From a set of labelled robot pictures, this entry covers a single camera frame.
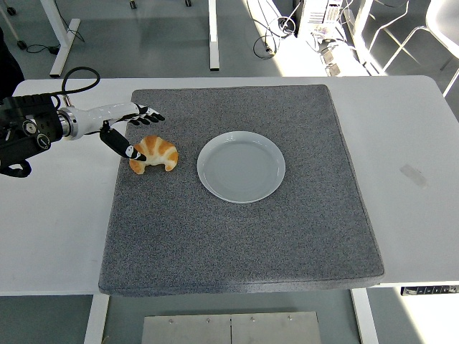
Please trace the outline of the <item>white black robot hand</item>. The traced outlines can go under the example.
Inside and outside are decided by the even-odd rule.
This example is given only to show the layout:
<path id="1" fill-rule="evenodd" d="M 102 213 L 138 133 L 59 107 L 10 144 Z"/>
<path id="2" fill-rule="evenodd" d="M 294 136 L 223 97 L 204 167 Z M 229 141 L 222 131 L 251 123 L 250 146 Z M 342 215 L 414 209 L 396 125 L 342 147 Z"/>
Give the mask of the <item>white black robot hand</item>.
<path id="1" fill-rule="evenodd" d="M 102 142 L 118 155 L 135 161 L 146 161 L 146 157 L 111 126 L 119 122 L 150 125 L 164 120 L 154 109 L 134 102 L 106 105 L 91 110 L 72 110 L 72 115 L 74 127 L 70 131 L 71 139 L 97 133 Z"/>

